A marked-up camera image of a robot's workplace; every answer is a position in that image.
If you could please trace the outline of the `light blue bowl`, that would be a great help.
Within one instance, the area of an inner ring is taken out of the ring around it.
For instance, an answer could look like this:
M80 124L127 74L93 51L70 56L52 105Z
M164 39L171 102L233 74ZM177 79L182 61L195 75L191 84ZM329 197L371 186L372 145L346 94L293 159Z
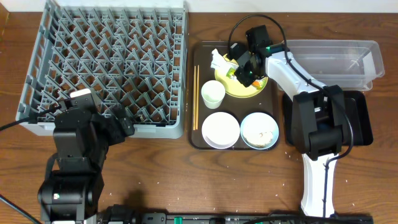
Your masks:
M241 122L240 130L243 141L246 143L248 147L255 150L265 150L265 151L271 150L273 147L276 146L279 139L279 125L277 124L276 120L267 113L255 112L247 115ZM243 133L246 131L250 132L270 131L273 133L272 142L263 148L250 146L243 138Z

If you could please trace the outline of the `green orange snack wrapper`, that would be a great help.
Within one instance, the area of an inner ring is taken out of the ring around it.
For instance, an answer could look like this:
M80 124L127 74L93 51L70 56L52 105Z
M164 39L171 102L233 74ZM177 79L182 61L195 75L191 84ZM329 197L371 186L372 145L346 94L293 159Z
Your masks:
M245 73L240 69L235 70L233 68L230 68L227 71L226 76L229 79L237 80L238 82L240 82L240 84L242 84L246 88L251 86L254 87L256 90L263 89L267 85L268 81L267 77L255 79L255 76L251 71Z

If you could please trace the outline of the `pale green plastic cup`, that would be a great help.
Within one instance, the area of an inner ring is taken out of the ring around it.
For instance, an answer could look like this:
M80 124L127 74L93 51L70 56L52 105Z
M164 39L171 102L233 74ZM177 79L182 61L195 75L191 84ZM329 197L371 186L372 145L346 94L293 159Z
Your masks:
M209 109L218 108L223 101L225 93L224 85L217 80L210 80L201 88L201 96L204 104Z

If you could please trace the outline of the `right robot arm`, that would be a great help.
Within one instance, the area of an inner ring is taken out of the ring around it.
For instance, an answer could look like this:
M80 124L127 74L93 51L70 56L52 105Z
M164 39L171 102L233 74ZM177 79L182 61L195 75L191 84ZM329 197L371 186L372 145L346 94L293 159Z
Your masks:
M314 79L284 43L252 50L232 44L228 53L238 63L235 74L244 86L268 77L290 98L290 133L304 164L301 209L307 216L332 217L336 162L346 156L341 151L345 142L353 147L353 128L346 114L343 90Z

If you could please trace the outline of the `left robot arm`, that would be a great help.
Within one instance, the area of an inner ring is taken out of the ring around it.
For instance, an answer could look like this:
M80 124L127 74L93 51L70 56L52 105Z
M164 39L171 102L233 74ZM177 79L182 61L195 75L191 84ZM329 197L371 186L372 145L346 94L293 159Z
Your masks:
M108 118L79 108L58 115L53 132L57 151L47 161L37 196L42 221L83 223L96 214L109 147L132 134L131 119L121 108Z

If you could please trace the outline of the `white napkin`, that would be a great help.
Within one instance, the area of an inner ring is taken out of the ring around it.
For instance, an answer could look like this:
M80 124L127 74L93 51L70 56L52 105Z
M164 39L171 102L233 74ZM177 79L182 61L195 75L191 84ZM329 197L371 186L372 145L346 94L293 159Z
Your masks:
M238 65L233 62L227 61L223 56L220 55L217 49L212 50L212 61L211 68L214 68L222 75L227 76L231 73L234 74Z

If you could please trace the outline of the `rice leftovers pile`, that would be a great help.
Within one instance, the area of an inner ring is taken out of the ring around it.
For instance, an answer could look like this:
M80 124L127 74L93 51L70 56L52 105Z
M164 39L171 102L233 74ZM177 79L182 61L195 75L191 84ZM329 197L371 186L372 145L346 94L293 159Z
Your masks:
M243 138L250 146L263 148L272 142L273 133L270 131L250 132L243 133Z

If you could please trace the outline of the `white pink shallow bowl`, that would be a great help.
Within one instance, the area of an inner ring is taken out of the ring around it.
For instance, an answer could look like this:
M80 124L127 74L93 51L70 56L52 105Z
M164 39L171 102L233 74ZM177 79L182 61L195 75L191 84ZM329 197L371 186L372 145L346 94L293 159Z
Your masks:
M215 149L227 149L238 141L240 125L233 115L216 112L204 120L201 133L209 146Z

